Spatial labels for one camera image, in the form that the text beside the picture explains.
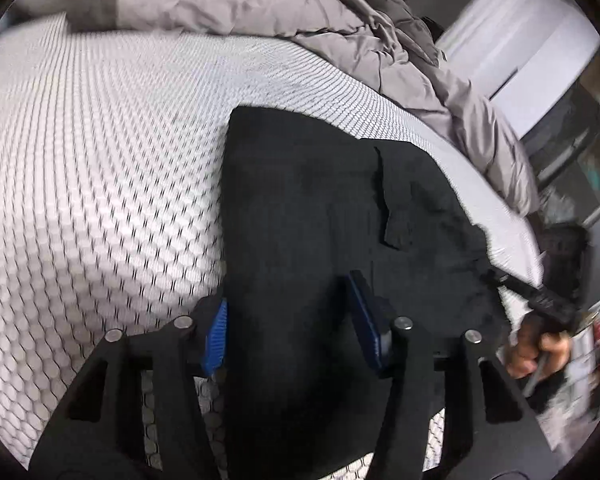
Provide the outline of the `person's right hand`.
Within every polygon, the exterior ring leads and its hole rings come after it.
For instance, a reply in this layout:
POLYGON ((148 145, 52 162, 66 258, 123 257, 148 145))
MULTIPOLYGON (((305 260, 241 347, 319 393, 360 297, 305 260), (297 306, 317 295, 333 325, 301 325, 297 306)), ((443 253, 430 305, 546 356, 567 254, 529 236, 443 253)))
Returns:
POLYGON ((572 339, 567 332, 541 332, 543 320, 530 312, 524 316, 516 333, 516 340, 505 351, 505 367, 514 379, 525 378, 538 369, 541 356, 546 360, 541 366, 538 381, 562 370, 570 359, 572 339))

